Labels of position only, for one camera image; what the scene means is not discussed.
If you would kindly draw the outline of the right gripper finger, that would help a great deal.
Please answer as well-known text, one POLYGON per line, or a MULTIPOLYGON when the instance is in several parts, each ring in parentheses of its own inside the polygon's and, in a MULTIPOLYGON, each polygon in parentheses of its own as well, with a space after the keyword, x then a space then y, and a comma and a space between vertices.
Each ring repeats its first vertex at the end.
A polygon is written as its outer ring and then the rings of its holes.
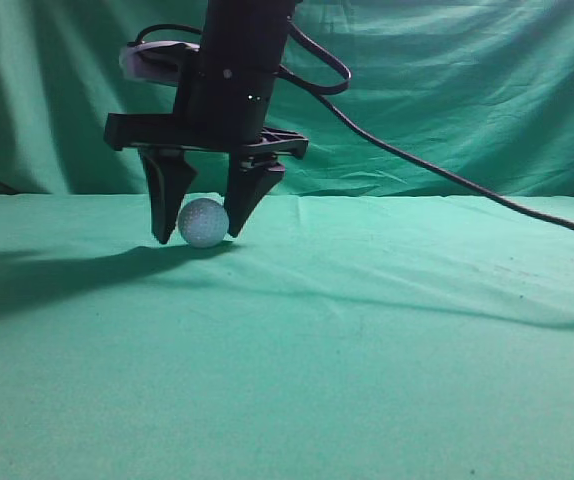
POLYGON ((140 148, 138 154, 147 181, 152 234, 165 245, 197 172, 185 160, 182 149, 140 148))
POLYGON ((228 234, 236 238, 261 200, 285 175, 276 153, 229 156, 224 209, 228 215, 228 234))

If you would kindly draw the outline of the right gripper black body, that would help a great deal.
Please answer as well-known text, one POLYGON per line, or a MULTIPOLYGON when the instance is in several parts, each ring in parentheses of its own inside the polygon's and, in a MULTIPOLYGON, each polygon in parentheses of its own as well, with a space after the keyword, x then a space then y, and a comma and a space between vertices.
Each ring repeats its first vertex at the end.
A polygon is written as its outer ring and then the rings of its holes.
POLYGON ((302 135, 265 126, 296 4, 211 1, 199 51, 180 72, 164 114, 108 115, 104 141, 125 148, 197 148, 234 155, 287 153, 302 158, 302 135))

